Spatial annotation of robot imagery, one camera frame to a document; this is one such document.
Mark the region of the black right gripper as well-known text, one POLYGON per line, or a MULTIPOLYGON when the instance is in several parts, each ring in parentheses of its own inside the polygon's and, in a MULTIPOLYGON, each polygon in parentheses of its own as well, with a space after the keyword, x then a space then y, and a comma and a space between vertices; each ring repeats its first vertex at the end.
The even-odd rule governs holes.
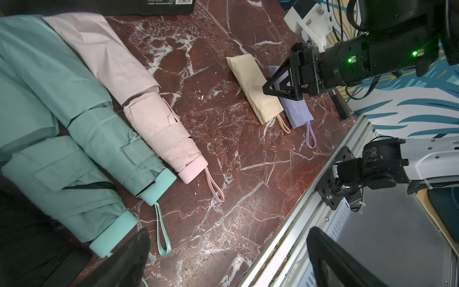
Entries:
POLYGON ((336 87, 355 86, 369 77, 368 37, 339 42, 325 52, 302 48, 291 54, 262 89, 290 100, 318 96, 336 87))

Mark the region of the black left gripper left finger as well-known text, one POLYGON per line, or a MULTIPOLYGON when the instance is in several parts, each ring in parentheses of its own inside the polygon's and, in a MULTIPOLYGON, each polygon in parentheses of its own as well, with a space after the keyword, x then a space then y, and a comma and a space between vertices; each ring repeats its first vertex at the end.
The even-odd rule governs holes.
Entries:
POLYGON ((148 259, 151 239, 142 229, 78 284, 79 287, 138 287, 148 259))

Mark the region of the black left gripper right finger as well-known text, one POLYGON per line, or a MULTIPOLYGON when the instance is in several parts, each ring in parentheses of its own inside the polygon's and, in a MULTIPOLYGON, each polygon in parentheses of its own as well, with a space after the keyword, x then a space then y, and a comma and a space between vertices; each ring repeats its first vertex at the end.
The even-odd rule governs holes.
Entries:
POLYGON ((307 249, 318 287, 386 286, 318 227, 310 229, 307 249))

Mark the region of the lavender sleeved umbrella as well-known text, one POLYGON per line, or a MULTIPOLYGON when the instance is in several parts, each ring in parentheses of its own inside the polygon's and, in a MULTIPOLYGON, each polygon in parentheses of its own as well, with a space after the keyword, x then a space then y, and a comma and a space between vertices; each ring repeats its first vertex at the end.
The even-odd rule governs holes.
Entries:
MULTIPOLYGON (((270 76, 273 76, 274 73, 277 71, 279 66, 269 66, 268 70, 270 76)), ((288 77, 288 72, 285 72, 279 80, 274 83, 274 87, 276 89, 280 88, 280 83, 282 80, 286 80, 288 77)), ((305 126, 307 128, 306 132, 306 144, 309 149, 313 149, 317 145, 316 136, 314 134, 313 128, 311 126, 312 121, 314 120, 311 112, 308 109, 306 101, 303 100, 291 100, 285 98, 279 98, 281 105, 283 106, 284 112, 289 120, 290 125, 293 129, 296 129, 301 126, 305 126)), ((291 133, 290 129, 287 127, 285 122, 282 120, 280 115, 277 115, 276 118, 278 119, 282 130, 286 133, 291 133)))

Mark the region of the beige sleeved umbrella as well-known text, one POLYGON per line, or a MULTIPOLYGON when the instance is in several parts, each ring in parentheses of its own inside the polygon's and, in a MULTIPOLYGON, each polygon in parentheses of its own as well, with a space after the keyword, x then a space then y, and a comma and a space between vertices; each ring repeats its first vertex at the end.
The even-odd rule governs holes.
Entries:
POLYGON ((250 54, 245 54, 227 57, 227 62, 259 122, 264 125, 277 118, 282 130, 290 133, 290 128, 280 116, 284 109, 278 97, 263 92, 263 85, 267 83, 267 80, 255 58, 250 54))

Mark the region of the mint sleeved umbrella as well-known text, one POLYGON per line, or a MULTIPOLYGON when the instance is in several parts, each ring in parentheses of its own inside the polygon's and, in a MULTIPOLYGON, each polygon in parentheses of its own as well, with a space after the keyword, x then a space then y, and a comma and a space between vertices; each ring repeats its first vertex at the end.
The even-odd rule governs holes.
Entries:
POLYGON ((66 227, 100 258, 137 225, 115 185, 69 136, 36 143, 1 169, 43 213, 66 227))
POLYGON ((157 215, 157 246, 167 257, 172 246, 159 198, 176 181, 145 141, 109 106, 83 112, 68 126, 73 140, 133 196, 153 206, 157 215))

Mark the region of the pink sleeved umbrella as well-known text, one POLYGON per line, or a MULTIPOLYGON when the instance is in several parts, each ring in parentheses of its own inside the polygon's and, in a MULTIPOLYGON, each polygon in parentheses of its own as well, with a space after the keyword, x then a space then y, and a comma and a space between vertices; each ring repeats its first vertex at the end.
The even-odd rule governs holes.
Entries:
POLYGON ((166 100, 149 92, 132 100, 123 110, 131 126, 185 184, 204 171, 213 196, 221 203, 225 201, 223 191, 209 172, 208 161, 166 100))

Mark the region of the mint umbrella sleeve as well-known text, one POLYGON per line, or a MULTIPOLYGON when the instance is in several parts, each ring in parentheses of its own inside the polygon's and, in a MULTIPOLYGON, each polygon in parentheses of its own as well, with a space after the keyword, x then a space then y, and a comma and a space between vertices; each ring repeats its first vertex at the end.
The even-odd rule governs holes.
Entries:
POLYGON ((56 117, 1 60, 1 161, 58 133, 56 117))
POLYGON ((1 19, 1 57, 65 126, 114 112, 106 88, 41 16, 1 19))

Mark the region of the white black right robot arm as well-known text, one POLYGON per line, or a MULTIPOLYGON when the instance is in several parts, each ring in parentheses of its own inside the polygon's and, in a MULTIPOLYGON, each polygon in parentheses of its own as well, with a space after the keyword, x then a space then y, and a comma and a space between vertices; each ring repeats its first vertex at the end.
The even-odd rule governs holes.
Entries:
POLYGON ((459 62, 457 1, 349 1, 346 16, 358 36, 327 47, 332 12, 316 1, 295 2, 284 20, 293 32, 306 33, 314 47, 296 44, 263 92, 301 100, 387 73, 400 77, 405 69, 421 77, 440 51, 450 65, 459 62))

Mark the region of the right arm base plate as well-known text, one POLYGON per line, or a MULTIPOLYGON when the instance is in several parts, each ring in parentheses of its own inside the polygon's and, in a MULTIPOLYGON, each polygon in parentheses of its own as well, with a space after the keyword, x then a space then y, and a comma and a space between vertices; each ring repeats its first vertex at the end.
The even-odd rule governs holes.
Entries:
POLYGON ((332 210, 337 210, 339 204, 344 202, 352 212, 358 212, 362 206, 362 189, 359 186, 351 187, 343 184, 337 178, 337 171, 334 166, 342 161, 354 159, 355 156, 349 147, 342 147, 325 169, 325 173, 319 178, 314 191, 316 191, 323 202, 332 210))

